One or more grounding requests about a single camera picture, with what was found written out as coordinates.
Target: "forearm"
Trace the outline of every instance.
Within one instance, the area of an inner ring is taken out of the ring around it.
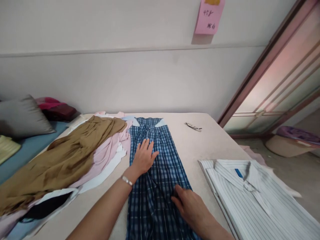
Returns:
[[[136,172],[132,167],[129,167],[123,175],[135,183],[139,177]],[[67,239],[108,239],[131,190],[132,187],[129,184],[118,179],[91,208]]]

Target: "person's left hand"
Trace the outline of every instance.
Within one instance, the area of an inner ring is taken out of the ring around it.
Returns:
[[[143,140],[142,144],[139,143],[136,154],[134,155],[132,166],[139,172],[140,175],[146,173],[153,165],[154,159],[158,156],[159,152],[156,151],[152,154],[153,144],[152,141],[149,145],[150,139]]]

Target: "black fabric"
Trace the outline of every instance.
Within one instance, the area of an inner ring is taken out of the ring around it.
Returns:
[[[42,219],[51,214],[54,210],[62,206],[66,200],[69,198],[72,192],[67,194],[50,198],[42,203],[34,205],[30,210],[20,218],[19,222],[26,222],[24,219],[28,219],[27,222],[30,222],[34,219]]]

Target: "mattress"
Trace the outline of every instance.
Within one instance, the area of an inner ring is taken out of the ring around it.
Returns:
[[[30,162],[67,128],[67,123],[65,122],[50,121],[50,124],[56,130],[55,133],[33,136],[17,141],[21,145],[19,151],[0,165],[0,184]]]
[[[84,117],[89,119],[92,115],[93,114],[86,114]],[[205,113],[132,113],[126,115],[144,118],[164,118],[193,191],[203,199],[217,221],[231,232],[198,160],[250,160],[251,158],[248,154],[241,149],[213,118]],[[185,122],[202,128],[202,131],[198,132],[189,128],[184,124]],[[69,130],[67,129],[59,137],[67,135],[68,132]],[[130,156],[127,154],[112,174],[100,186],[80,194],[66,209],[44,225],[38,234],[31,239],[66,239],[91,207],[122,175],[124,170],[129,167],[129,158]],[[126,238],[127,212],[128,201],[126,201],[122,208],[110,239]]]

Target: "white striped shirt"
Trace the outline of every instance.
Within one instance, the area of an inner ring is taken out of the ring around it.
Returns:
[[[239,239],[320,239],[320,224],[255,160],[199,163]]]

